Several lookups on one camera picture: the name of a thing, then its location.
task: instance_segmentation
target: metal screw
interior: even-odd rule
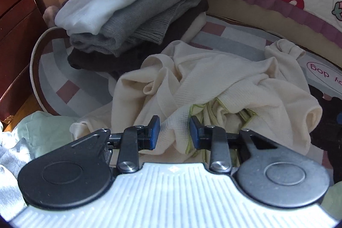
[[[215,161],[210,165],[210,169],[218,173],[225,172],[229,167],[230,165],[225,161]]]
[[[133,173],[137,170],[136,165],[131,161],[123,161],[118,164],[118,167],[125,173]]]

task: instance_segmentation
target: wooden dresser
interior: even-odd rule
[[[32,92],[31,52],[46,29],[35,0],[0,0],[0,120],[4,123]]]

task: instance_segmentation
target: wooden floor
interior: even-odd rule
[[[8,126],[5,128],[4,131],[11,132],[23,118],[25,118],[26,116],[38,110],[42,110],[42,108],[38,104],[37,99],[35,98],[34,94],[32,94],[31,96],[28,97],[25,103],[21,106],[21,108],[13,117],[13,120],[8,124]]]

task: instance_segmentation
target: light green fabric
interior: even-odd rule
[[[214,98],[206,104],[193,104],[189,110],[189,117],[194,115],[204,125],[215,125],[224,128],[226,132],[238,133],[256,114],[249,109],[243,109],[236,114],[230,113],[219,98]],[[194,145],[189,133],[186,154],[193,150]],[[210,151],[196,151],[193,156],[197,156],[198,152],[202,152],[203,162],[208,163]],[[236,150],[230,149],[230,157],[233,166],[239,166]]]
[[[15,128],[18,139],[25,138],[35,157],[42,156],[73,141],[69,131],[77,117],[53,116],[36,111],[25,117]]]
[[[342,182],[329,187],[321,206],[337,220],[342,219]]]

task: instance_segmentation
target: white ribbed plate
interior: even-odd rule
[[[251,201],[230,177],[201,163],[145,163],[119,175],[100,199],[78,209],[45,211],[29,206],[11,225],[20,228],[317,227],[337,222],[319,205],[276,210]]]

